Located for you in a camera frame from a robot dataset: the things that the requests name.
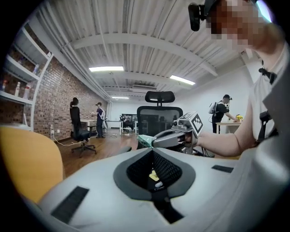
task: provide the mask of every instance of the yellow chair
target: yellow chair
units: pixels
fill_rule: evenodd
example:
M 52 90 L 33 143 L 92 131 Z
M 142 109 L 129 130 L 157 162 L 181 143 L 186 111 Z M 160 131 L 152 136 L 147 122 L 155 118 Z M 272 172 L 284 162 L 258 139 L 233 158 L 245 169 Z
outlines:
M 0 148 L 16 189 L 35 203 L 63 180 L 62 158 L 49 138 L 31 131 L 0 127 Z

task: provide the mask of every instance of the man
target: man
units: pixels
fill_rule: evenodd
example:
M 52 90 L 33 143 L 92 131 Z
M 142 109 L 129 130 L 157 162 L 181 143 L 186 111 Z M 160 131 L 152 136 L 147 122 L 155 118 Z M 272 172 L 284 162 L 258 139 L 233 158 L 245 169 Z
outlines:
M 93 115 L 97 116 L 97 132 L 98 132 L 97 138 L 105 138 L 104 135 L 103 135 L 103 121 L 104 120 L 101 118 L 101 115 L 104 112 L 104 110 L 102 108 L 102 103 L 98 102 L 96 104 L 96 106 L 98 107 L 97 108 L 97 113 L 96 114 L 92 113 L 92 116 Z
M 256 51 L 264 61 L 265 70 L 280 78 L 289 60 L 288 44 L 276 25 L 258 17 L 256 5 L 248 0 L 205 0 L 205 5 L 208 9 L 206 20 L 212 34 L 226 34 L 228 39 Z M 245 119 L 236 132 L 224 135 L 201 133 L 195 145 L 218 155 L 238 156 L 258 144 L 260 113 L 267 110 L 263 100 L 271 89 L 270 79 L 261 74 L 250 91 Z M 266 125 L 265 138 L 274 134 L 275 124 L 270 120 Z
M 232 119 L 233 121 L 237 121 L 235 117 L 233 117 L 229 110 L 226 108 L 225 104 L 230 102 L 231 97 L 226 94 L 223 96 L 222 100 L 217 104 L 216 113 L 212 116 L 212 123 L 213 123 L 213 133 L 217 133 L 217 122 L 221 122 L 224 115 L 228 118 Z

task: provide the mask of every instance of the green object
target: green object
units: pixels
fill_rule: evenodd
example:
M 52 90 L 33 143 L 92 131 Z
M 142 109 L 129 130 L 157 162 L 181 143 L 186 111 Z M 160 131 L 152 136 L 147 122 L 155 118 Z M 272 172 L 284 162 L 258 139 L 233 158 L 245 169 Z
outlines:
M 156 137 L 148 136 L 148 135 L 138 135 L 137 140 L 144 145 L 145 147 L 153 148 L 152 142 L 156 139 Z

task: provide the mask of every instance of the chair headrest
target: chair headrest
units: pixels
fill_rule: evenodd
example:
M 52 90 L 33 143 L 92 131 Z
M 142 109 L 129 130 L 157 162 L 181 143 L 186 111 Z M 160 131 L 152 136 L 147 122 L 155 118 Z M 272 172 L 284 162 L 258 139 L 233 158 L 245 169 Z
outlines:
M 145 101 L 152 103 L 171 103 L 175 101 L 174 93 L 171 91 L 154 92 L 148 91 L 145 96 Z

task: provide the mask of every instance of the white ceiling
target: white ceiling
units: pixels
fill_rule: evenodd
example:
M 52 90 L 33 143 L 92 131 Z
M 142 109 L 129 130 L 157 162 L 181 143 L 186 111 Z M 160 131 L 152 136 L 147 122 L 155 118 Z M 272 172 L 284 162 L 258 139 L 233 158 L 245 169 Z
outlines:
M 205 22 L 198 32 L 190 29 L 189 2 L 52 0 L 40 7 L 37 17 L 62 54 L 101 96 L 140 100 L 144 94 L 130 92 L 133 84 L 178 95 L 192 86 L 169 79 L 171 75 L 198 85 L 198 80 L 214 79 L 220 67 L 240 57 L 215 44 Z M 88 70 L 98 66 L 123 66 L 125 72 Z

